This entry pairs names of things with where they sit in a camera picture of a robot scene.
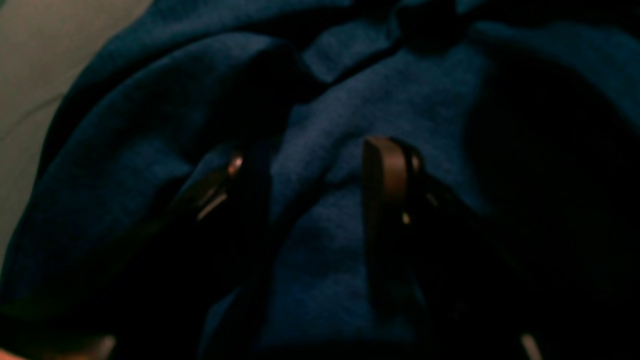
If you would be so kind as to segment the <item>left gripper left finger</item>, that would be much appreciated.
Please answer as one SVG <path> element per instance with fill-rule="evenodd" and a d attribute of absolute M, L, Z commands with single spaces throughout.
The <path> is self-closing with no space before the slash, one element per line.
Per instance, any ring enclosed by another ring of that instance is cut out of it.
<path fill-rule="evenodd" d="M 107 360 L 127 344 L 195 351 L 210 305 L 263 252 L 272 154 L 267 140 L 243 146 L 157 216 L 2 305 L 2 350 L 28 360 Z"/>

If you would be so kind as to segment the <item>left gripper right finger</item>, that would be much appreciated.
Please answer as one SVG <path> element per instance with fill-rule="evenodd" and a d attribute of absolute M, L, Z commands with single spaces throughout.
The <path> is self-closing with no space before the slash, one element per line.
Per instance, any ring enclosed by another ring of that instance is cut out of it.
<path fill-rule="evenodd" d="M 407 317 L 415 360 L 637 360 L 639 290 L 595 289 L 567 252 L 476 214 L 395 137 L 362 146 L 370 298 Z"/>

